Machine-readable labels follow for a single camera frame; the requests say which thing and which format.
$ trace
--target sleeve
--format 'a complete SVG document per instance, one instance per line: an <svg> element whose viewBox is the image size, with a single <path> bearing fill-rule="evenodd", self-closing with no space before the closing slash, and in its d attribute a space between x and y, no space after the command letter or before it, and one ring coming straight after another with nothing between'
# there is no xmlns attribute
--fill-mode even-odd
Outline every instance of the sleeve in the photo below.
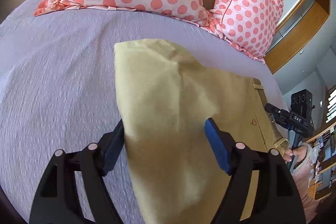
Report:
<svg viewBox="0 0 336 224"><path fill-rule="evenodd" d="M308 177L312 166L312 149L307 143L303 143L302 145L308 148L307 155L303 162L300 163L300 165L293 170L292 176L300 194L306 222L309 223L316 216L316 209L317 206L320 204L320 201L317 201L308 196Z"/></svg>

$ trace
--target hand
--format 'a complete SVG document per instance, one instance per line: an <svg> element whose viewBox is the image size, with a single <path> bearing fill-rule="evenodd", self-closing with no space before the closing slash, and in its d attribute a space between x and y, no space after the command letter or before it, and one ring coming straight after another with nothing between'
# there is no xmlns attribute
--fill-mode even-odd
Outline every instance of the hand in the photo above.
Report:
<svg viewBox="0 0 336 224"><path fill-rule="evenodd" d="M292 156L297 156L297 163L300 163L301 161L303 161L307 155L307 147L302 145L299 146L298 148L295 148L294 150L291 150L289 148L286 149L284 155L283 155L283 159L285 160L285 162L289 162L292 161Z"/></svg>

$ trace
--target yellow towel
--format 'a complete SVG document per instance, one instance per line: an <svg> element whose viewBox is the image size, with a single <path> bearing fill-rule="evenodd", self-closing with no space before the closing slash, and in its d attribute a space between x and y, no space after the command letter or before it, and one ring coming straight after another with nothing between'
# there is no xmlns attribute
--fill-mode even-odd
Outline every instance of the yellow towel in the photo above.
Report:
<svg viewBox="0 0 336 224"><path fill-rule="evenodd" d="M211 222L230 177L205 137L207 118L254 150L268 151L277 141L253 79L203 67L177 44L115 44L115 85L132 185L146 224ZM250 216L256 187L254 172L242 219Z"/></svg>

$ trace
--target bed sheet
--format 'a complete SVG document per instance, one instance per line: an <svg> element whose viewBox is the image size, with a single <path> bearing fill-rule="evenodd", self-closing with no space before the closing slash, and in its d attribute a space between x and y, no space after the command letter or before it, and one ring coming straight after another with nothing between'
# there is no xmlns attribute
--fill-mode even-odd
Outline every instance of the bed sheet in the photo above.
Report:
<svg viewBox="0 0 336 224"><path fill-rule="evenodd" d="M120 120L115 43L177 43L204 66L260 79L268 101L287 109L266 65L194 25L145 12L94 9L33 17L40 1L26 0L0 25L0 185L25 220L53 152L82 150ZM93 220L77 173L76 180L83 213ZM124 149L104 181L124 223L143 223Z"/></svg>

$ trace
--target blue gripper pad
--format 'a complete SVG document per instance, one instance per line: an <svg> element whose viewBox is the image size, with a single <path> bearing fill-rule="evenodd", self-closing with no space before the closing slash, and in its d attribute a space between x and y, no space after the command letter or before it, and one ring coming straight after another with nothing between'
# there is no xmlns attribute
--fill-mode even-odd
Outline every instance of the blue gripper pad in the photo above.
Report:
<svg viewBox="0 0 336 224"><path fill-rule="evenodd" d="M219 167L229 173L231 170L230 167L230 152L226 149L224 143L218 135L218 128L216 124L213 124L213 120L207 119L205 121L204 129L205 135L210 143L213 153L215 154L217 163Z"/></svg>

